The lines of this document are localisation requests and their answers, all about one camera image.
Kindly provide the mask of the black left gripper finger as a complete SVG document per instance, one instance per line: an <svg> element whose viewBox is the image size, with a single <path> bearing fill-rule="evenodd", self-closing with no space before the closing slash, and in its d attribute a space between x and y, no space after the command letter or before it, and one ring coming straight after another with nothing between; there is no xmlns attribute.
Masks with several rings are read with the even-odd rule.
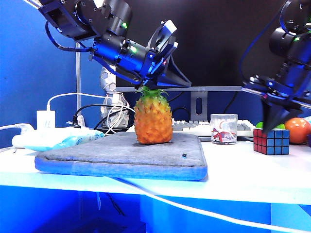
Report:
<svg viewBox="0 0 311 233"><path fill-rule="evenodd" d="M159 63L157 85L182 85L191 87L191 81L177 67L172 57Z"/></svg>
<svg viewBox="0 0 311 233"><path fill-rule="evenodd" d="M188 88L188 86L182 86L182 85L164 85L162 83L160 85L157 85L151 82L148 82L145 86L147 86L149 89Z"/></svg>

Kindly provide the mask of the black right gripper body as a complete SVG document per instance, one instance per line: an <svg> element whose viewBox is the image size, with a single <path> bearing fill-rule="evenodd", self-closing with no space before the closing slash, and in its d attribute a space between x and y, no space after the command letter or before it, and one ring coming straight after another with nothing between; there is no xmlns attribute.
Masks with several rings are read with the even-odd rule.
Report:
<svg viewBox="0 0 311 233"><path fill-rule="evenodd" d="M309 91L297 93L293 87L288 87L266 76L255 76L244 80L242 90L262 97L268 105L279 105L284 108L311 107L311 97L306 96Z"/></svg>

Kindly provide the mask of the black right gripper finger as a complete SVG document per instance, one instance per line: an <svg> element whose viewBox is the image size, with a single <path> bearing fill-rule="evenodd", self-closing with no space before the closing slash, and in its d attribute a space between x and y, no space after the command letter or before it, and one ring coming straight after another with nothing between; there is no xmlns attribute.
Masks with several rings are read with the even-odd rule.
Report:
<svg viewBox="0 0 311 233"><path fill-rule="evenodd" d="M287 120L291 118L297 117L299 114L303 113L300 108L295 109L295 108L290 108L290 107L283 107L282 106L282 122L285 123Z"/></svg>
<svg viewBox="0 0 311 233"><path fill-rule="evenodd" d="M268 133L282 122L282 106L262 100L263 132Z"/></svg>

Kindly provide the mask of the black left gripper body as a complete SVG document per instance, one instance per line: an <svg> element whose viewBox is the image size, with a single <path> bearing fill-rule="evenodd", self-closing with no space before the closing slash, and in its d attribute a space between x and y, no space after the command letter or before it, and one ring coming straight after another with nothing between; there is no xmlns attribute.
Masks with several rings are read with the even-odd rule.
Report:
<svg viewBox="0 0 311 233"><path fill-rule="evenodd" d="M172 53L177 47L178 43L176 41L167 41L163 46L160 46L160 50L155 51L150 48L145 57L145 64L139 72L141 81L136 85L136 88L143 87L148 82L157 84L157 68L159 67L159 63L168 57L172 57Z"/></svg>

